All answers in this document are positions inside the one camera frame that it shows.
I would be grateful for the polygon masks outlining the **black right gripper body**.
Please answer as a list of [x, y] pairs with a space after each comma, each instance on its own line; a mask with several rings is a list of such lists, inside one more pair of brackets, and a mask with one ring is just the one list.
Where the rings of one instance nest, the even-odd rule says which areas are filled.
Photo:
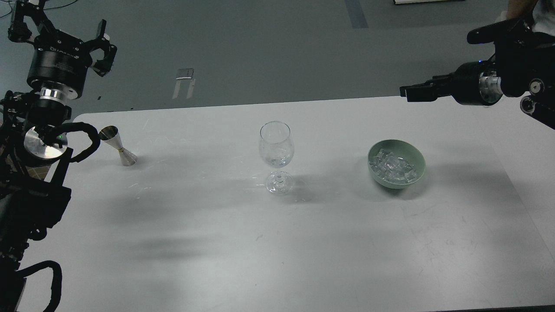
[[461, 105], [491, 106], [504, 96], [501, 77], [491, 61], [468, 62], [451, 73], [449, 96]]

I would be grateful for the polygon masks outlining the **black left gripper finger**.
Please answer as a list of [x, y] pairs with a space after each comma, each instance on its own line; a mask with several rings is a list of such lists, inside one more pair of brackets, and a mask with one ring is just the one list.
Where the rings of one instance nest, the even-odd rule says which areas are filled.
[[[82, 43], [83, 61], [87, 68], [99, 75], [105, 77], [113, 67], [117, 47], [110, 42], [109, 36], [106, 34], [107, 21], [102, 19], [99, 22], [96, 38]], [[102, 51], [103, 57], [94, 60], [91, 53]]]
[[44, 12], [47, 0], [16, 0], [11, 12], [8, 39], [35, 48], [57, 42], [57, 30]]

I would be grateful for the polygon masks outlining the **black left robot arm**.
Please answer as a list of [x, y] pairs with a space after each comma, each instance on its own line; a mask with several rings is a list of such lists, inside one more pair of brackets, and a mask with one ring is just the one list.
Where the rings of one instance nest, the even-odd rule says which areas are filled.
[[17, 0], [8, 39], [34, 48], [27, 84], [30, 91], [6, 91], [1, 99], [1, 310], [16, 312], [26, 279], [50, 268], [46, 312], [61, 302], [63, 273], [53, 260], [20, 268], [29, 240], [40, 241], [62, 218], [72, 191], [63, 185], [68, 166], [95, 152], [101, 143], [94, 126], [71, 123], [69, 100], [82, 96], [89, 69], [111, 71], [117, 47], [101, 20], [97, 37], [83, 41], [55, 28], [45, 0]]

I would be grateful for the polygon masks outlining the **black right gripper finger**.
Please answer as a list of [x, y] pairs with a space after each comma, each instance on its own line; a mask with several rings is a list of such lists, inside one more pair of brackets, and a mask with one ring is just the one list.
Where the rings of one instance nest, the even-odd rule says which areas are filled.
[[448, 87], [437, 84], [419, 84], [405, 87], [405, 97], [409, 102], [436, 101], [451, 96]]
[[441, 98], [451, 96], [454, 75], [436, 75], [424, 83], [401, 86], [400, 96], [404, 98]]

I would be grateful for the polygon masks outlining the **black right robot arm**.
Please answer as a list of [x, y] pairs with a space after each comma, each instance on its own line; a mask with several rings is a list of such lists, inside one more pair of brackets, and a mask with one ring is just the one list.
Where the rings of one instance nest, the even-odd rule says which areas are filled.
[[511, 19], [471, 30], [467, 42], [493, 43], [494, 54], [424, 83], [402, 86], [400, 96], [409, 102], [450, 96], [461, 105], [480, 106], [494, 105], [502, 97], [518, 98], [524, 114], [555, 127], [553, 36]]

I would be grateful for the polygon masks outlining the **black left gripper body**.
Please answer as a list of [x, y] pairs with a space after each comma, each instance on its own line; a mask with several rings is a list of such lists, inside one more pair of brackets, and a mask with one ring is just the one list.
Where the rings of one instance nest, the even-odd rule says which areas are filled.
[[35, 90], [47, 85], [64, 85], [70, 99], [82, 97], [87, 71], [92, 64], [91, 51], [84, 44], [30, 42], [34, 48], [26, 83]]

